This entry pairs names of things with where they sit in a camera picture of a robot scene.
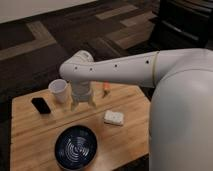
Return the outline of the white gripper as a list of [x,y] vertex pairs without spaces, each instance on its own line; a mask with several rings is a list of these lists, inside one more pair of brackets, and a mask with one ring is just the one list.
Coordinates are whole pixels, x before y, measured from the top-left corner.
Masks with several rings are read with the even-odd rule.
[[91,90],[91,84],[89,82],[79,82],[79,83],[72,83],[72,98],[74,99],[71,102],[71,111],[74,111],[79,102],[86,102],[89,100],[88,104],[92,107],[96,107],[96,103],[94,101],[94,93]]

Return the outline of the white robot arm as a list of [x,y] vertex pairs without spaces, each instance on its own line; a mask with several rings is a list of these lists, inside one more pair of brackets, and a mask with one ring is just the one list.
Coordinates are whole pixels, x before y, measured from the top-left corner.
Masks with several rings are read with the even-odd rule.
[[98,62],[80,50],[59,73],[75,84],[152,88],[149,171],[213,171],[213,50],[158,50]]

